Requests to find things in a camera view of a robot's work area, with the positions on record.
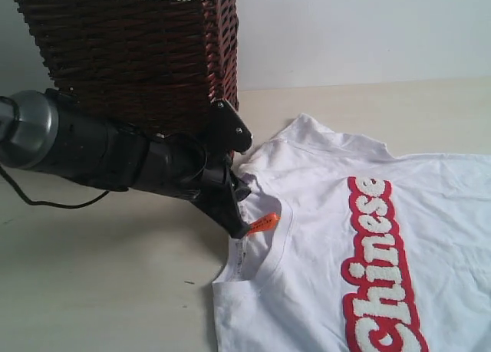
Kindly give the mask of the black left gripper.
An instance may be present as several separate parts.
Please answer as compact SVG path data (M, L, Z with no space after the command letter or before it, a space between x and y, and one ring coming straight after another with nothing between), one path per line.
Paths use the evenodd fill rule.
M243 239L251 226L239 210L239 203L251 189L232 170L233 155L194 152L188 155L186 187L196 191L191 203L224 228L232 239Z

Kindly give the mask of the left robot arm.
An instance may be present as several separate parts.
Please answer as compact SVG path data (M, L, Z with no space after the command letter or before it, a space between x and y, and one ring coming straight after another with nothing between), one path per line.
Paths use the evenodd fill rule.
M203 132L158 136L93 117L53 89L1 99L2 176L23 169L103 195L134 189L186 200L234 239L250 230L239 212L250 190L232 171L232 155L251 145L251 132L227 100L212 102Z

